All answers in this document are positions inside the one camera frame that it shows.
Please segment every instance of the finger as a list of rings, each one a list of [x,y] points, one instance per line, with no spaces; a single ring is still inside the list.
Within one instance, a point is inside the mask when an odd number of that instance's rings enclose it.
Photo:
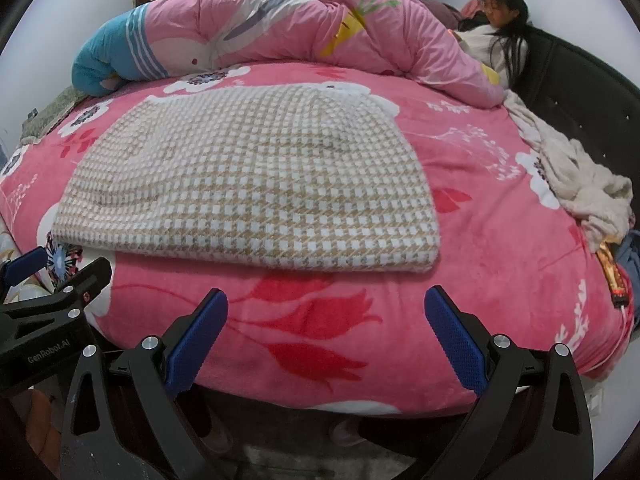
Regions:
[[[47,440],[51,426],[51,403],[47,396],[38,390],[31,394],[31,410],[27,417],[25,437],[36,454],[40,454]]]
[[[60,467],[60,434],[53,426],[49,427],[47,441],[40,453],[39,457],[47,469],[55,473]]]

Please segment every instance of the black headboard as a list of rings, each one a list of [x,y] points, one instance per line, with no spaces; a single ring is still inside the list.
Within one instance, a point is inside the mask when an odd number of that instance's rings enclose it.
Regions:
[[[631,178],[640,196],[640,89],[585,50],[534,29],[514,90],[527,107],[591,158]],[[640,219],[640,198],[632,208]]]

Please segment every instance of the silver screw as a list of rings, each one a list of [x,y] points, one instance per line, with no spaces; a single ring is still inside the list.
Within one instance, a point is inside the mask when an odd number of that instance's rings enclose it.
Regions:
[[[509,348],[511,340],[505,335],[498,334],[494,337],[494,343],[498,348]]]
[[[145,350],[153,350],[156,346],[158,346],[158,338],[153,335],[145,338],[142,342],[142,348]]]
[[[560,343],[556,345],[556,353],[562,357],[567,357],[569,355],[569,347]]]
[[[93,354],[95,354],[96,350],[97,348],[95,347],[95,345],[85,346],[84,350],[82,350],[82,355],[84,357],[91,357]]]

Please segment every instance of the blue textured pad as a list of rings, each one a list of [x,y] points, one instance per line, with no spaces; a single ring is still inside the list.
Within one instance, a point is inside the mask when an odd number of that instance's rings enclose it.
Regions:
[[[32,274],[47,265],[47,251],[36,247],[33,251],[10,261],[4,271],[4,282],[9,286],[16,286]]]
[[[424,297],[424,313],[458,380],[480,397],[487,387],[484,355],[436,288]]]
[[[167,358],[164,387],[172,399],[193,385],[204,359],[226,323],[227,314],[226,296],[218,292],[201,309]]]

